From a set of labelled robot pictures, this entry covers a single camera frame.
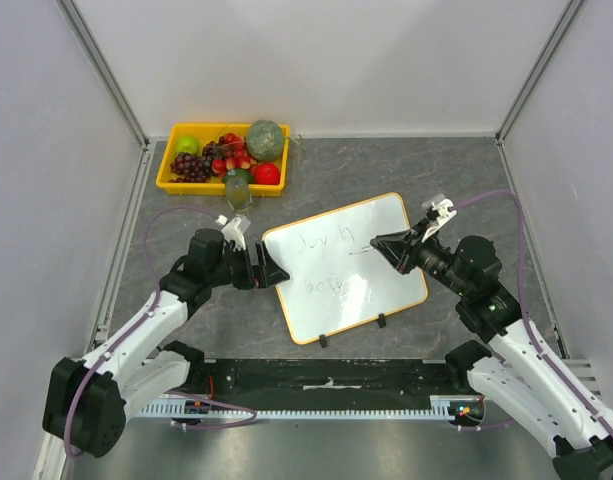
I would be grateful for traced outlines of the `yellow framed whiteboard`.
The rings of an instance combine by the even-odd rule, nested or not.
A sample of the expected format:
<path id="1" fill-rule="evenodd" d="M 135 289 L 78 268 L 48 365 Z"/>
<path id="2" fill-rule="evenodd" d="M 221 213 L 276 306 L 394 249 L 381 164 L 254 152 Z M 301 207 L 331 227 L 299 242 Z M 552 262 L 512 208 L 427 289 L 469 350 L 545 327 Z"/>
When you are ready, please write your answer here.
<path id="1" fill-rule="evenodd" d="M 294 343 L 306 345 L 423 303 L 424 274 L 401 275 L 376 251 L 349 255 L 377 235 L 410 228 L 394 192 L 266 231 L 273 259 L 290 279 L 276 286 Z"/>

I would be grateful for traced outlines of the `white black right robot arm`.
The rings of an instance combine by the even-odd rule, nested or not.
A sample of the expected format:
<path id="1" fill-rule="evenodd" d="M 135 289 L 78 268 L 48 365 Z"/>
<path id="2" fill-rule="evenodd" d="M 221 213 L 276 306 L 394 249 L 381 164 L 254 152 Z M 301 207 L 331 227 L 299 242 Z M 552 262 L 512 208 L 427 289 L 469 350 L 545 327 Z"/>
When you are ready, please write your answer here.
<path id="1" fill-rule="evenodd" d="M 419 268 L 460 298 L 456 311 L 477 335 L 446 356 L 444 381 L 501 407 L 550 456 L 562 479 L 613 479 L 613 410 L 550 348 L 499 281 L 491 241 L 463 238 L 443 247 L 433 225 L 378 235 L 370 242 L 400 274 Z"/>

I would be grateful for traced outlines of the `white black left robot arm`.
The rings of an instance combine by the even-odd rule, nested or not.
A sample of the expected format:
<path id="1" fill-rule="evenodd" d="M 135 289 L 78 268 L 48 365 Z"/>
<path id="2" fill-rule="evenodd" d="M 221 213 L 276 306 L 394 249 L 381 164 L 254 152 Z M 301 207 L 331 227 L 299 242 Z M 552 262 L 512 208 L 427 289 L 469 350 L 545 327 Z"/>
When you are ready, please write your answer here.
<path id="1" fill-rule="evenodd" d="M 144 406 L 177 387 L 184 393 L 202 388 L 206 371 L 194 362 L 199 351 L 174 345 L 153 360 L 147 357 L 210 300 L 214 289 L 253 290 L 289 280 L 264 242 L 255 248 L 253 263 L 243 233 L 233 224 L 198 230 L 137 314 L 84 357 L 57 362 L 42 427 L 62 440 L 68 457 L 106 455 Z"/>

